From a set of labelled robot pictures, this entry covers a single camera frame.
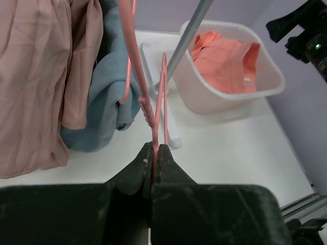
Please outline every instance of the white surface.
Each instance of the white surface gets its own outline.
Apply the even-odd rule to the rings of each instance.
[[[327,244],[327,229],[326,228],[327,228],[327,225],[323,225],[322,230],[318,231],[318,234],[319,234],[323,244]]]
[[[148,83],[150,84],[150,96],[157,101],[158,99],[158,89],[159,86],[159,78],[160,78],[160,72],[159,67],[156,64],[156,58],[153,55],[153,51],[151,49],[151,45],[147,42],[144,42],[141,44],[140,48],[140,54],[143,59],[143,70],[147,73],[148,76]],[[165,118],[165,108],[164,106],[161,107],[161,120],[164,120]],[[174,115],[170,109],[169,102],[167,102],[167,118],[168,118],[168,126],[167,126],[167,132],[168,132],[168,144],[169,146],[172,146],[175,149],[182,147],[182,139],[180,138],[180,134],[178,132]]]
[[[184,33],[188,23],[184,23],[181,27],[180,36]],[[227,94],[210,86],[197,70],[190,55],[190,51],[194,47],[195,36],[174,74],[180,94],[190,109],[198,113],[223,111],[247,105],[260,97],[275,95],[284,90],[285,79],[281,70],[268,54],[259,36],[250,28],[236,23],[204,20],[196,35],[208,31],[217,31],[224,37],[261,44],[256,61],[257,92]]]
[[[151,243],[151,229],[149,228],[149,245],[152,245]]]
[[[158,51],[160,63],[162,52],[173,50],[179,36],[138,32],[137,39]],[[169,85],[168,99],[183,138],[183,147],[172,154],[195,181],[262,185],[276,195],[280,206],[313,193],[265,99],[238,112],[202,116],[184,105],[173,81]],[[162,131],[159,138],[162,142]],[[0,180],[0,186],[105,182],[150,140],[151,130],[139,113],[130,129],[115,132],[107,148],[93,154],[75,153],[67,167]]]

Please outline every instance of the white laundry basket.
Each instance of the white laundry basket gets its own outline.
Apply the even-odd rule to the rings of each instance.
[[[183,24],[180,35],[189,22]],[[256,61],[257,92],[242,94],[227,94],[210,86],[200,75],[190,55],[195,44],[196,35],[208,31],[218,31],[222,36],[239,41],[250,41],[261,44],[260,53]],[[285,78],[280,69],[273,62],[259,36],[248,27],[241,24],[204,20],[191,44],[183,55],[173,76],[184,103],[197,113],[207,114],[225,111],[247,105],[254,100],[281,93],[285,87]]]

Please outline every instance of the blue towel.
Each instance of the blue towel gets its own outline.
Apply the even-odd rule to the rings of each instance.
[[[104,37],[88,93],[87,126],[82,130],[61,128],[60,135],[69,149],[95,152],[106,147],[115,131],[130,127],[140,106],[137,82],[132,73],[128,98],[123,105],[127,49],[122,32],[117,2],[101,0]]]

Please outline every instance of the pink cloth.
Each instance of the pink cloth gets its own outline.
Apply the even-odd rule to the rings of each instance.
[[[67,164],[102,35],[99,0],[0,1],[0,178]]]
[[[222,37],[216,31],[199,34],[191,57],[199,73],[216,90],[229,93],[256,92],[255,63],[260,44]]]

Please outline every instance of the metal pole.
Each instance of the metal pole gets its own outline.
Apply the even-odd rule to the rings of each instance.
[[[167,66],[167,73],[168,77],[167,80],[172,77],[178,63],[180,62],[181,58],[183,57],[185,51],[188,49],[195,33],[197,32],[204,16],[208,12],[211,4],[214,0],[201,0],[196,8],[188,26],[186,27],[174,53],[172,58],[170,59],[168,66]]]

